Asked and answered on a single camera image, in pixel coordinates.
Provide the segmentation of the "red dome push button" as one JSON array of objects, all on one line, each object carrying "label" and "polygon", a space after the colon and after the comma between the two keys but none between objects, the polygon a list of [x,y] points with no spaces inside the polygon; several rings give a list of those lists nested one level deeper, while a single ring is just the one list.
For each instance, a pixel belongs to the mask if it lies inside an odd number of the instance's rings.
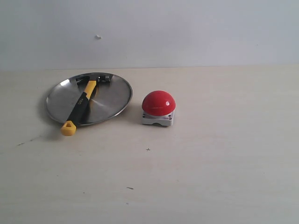
[{"label": "red dome push button", "polygon": [[142,124],[172,126],[176,102],[166,91],[152,91],[142,102]]}]

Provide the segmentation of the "round steel plate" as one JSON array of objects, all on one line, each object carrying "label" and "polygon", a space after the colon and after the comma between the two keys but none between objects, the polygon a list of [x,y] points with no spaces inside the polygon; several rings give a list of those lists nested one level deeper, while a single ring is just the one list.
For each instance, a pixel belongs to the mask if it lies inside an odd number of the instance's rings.
[{"label": "round steel plate", "polygon": [[[90,73],[70,77],[51,89],[45,110],[54,121],[63,124],[87,85],[81,78]],[[129,104],[133,90],[129,82],[113,75],[109,83],[100,82],[94,89],[78,126],[88,126],[106,121],[120,114]]]}]

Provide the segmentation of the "yellow black claw hammer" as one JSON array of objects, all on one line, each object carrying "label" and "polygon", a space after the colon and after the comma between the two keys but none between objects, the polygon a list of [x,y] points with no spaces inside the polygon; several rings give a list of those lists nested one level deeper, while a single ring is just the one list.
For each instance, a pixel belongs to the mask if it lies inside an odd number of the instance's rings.
[{"label": "yellow black claw hammer", "polygon": [[94,89],[99,83],[110,83],[113,74],[110,73],[88,73],[87,75],[76,78],[77,85],[86,84],[84,91],[78,98],[68,119],[65,121],[60,131],[64,136],[72,136],[75,134],[77,126],[85,113]]}]

